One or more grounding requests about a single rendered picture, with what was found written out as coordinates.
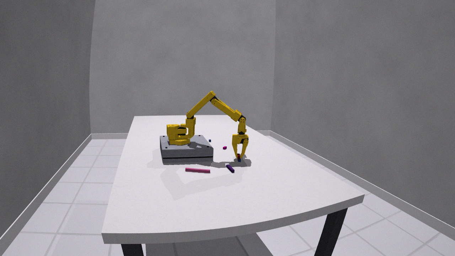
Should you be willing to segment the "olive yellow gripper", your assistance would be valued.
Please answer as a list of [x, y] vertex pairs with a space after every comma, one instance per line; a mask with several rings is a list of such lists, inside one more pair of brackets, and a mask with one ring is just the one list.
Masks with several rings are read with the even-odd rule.
[[[244, 139], [245, 138], [245, 139]], [[237, 158], [237, 144], [243, 144], [240, 158], [245, 154], [246, 147], [248, 145], [248, 135], [233, 134], [232, 135], [232, 146], [234, 148], [235, 156]]]

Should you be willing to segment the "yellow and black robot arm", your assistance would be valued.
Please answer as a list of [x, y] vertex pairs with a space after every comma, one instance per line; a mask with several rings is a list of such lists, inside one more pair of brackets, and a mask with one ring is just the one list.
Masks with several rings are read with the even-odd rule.
[[[194, 115], [198, 112], [207, 102], [211, 101], [211, 103], [226, 113], [230, 118], [232, 118], [235, 122], [239, 121], [238, 124], [238, 133], [240, 135], [245, 135], [244, 133], [247, 131], [246, 129], [246, 118], [241, 115], [237, 109], [234, 111], [221, 100], [215, 97], [215, 93], [213, 91], [209, 92], [198, 104], [196, 104], [189, 112], [186, 114], [186, 123], [185, 124], [169, 124], [168, 125], [168, 134], [169, 134], [169, 142], [170, 144], [176, 145], [184, 145], [190, 144], [190, 139], [194, 136], [195, 131], [195, 124], [196, 118]], [[187, 129], [188, 128], [188, 134]]]

